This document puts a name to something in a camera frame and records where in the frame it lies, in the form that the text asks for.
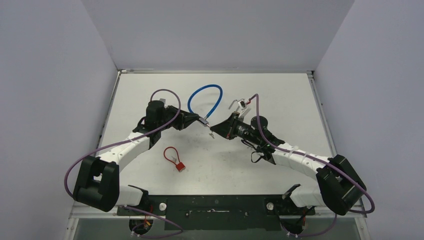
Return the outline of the blue cable lock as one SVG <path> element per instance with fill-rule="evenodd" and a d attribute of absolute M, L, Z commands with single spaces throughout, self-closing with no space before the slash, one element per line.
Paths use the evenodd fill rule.
<path fill-rule="evenodd" d="M 210 126 L 210 124 L 209 124 L 209 122 L 207 121 L 207 119 L 213 114 L 213 112 L 216 110 L 216 108 L 219 106 L 219 104 L 221 103 L 221 100 L 222 100 L 222 98 L 223 98 L 223 94 L 224 94 L 224 92 L 223 92 L 223 89 L 222 89 L 222 87 L 220 86 L 220 85 L 217 85 L 217 84 L 207 84 L 207 85 L 204 85 L 204 86 L 202 86 L 202 87 L 200 87 L 200 88 L 198 88 L 197 90 L 195 90 L 191 95 L 190 95 L 190 97 L 188 98 L 188 101 L 187 101 L 187 108 L 188 108 L 188 111 L 190 112 L 190 113 L 192 113 L 192 114 L 194 114 L 194 111 L 192 110 L 192 108 L 191 108 L 191 103 L 192 103 L 192 100 L 193 100 L 193 98 L 195 97 L 195 95 L 197 95 L 199 92 L 201 92 L 201 91 L 203 91 L 203 90 L 205 90 L 205 89 L 208 89 L 208 88 L 216 88 L 216 89 L 218 89 L 219 90 L 219 96 L 218 96 L 218 98 L 217 98 L 217 100 L 216 100 L 216 102 L 215 102 L 215 104 L 213 105 L 213 107 L 210 109 L 210 111 L 206 114 L 206 116 L 205 117 L 200 117 L 199 118 L 199 122 L 204 126 L 204 127 L 207 127 L 207 128 L 210 128 L 211 126 Z"/>

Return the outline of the brass padlock long shackle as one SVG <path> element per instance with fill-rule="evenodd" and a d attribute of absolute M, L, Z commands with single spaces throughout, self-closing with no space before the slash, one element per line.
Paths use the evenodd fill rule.
<path fill-rule="evenodd" d="M 230 106 L 228 107 L 229 110 L 234 110 L 236 113 L 241 113 L 242 109 L 243 109 L 243 104 L 242 102 L 244 101 L 244 99 L 235 99 L 231 102 Z"/>

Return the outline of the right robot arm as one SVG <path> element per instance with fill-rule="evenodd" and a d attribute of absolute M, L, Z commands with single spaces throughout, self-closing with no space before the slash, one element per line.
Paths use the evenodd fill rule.
<path fill-rule="evenodd" d="M 210 129 L 227 140 L 241 138 L 260 159 L 295 170 L 317 182 L 315 187 L 297 183 L 283 195 L 282 207 L 290 215 L 304 207 L 327 207 L 344 216 L 366 191 L 365 184 L 344 156 L 320 156 L 300 150 L 273 135 L 263 116 L 255 116 L 247 124 L 234 112 Z"/>

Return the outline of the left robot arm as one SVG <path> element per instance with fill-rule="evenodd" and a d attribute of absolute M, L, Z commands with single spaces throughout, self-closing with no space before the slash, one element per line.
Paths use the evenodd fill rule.
<path fill-rule="evenodd" d="M 143 198 L 146 190 L 120 183 L 121 171 L 140 154 L 150 150 L 169 128 L 186 129 L 202 118 L 196 113 L 165 106 L 160 100 L 150 101 L 146 115 L 122 144 L 99 156 L 83 158 L 74 190 L 73 199 L 103 212 L 117 206 L 129 206 L 136 215 L 149 210 L 149 201 Z"/>

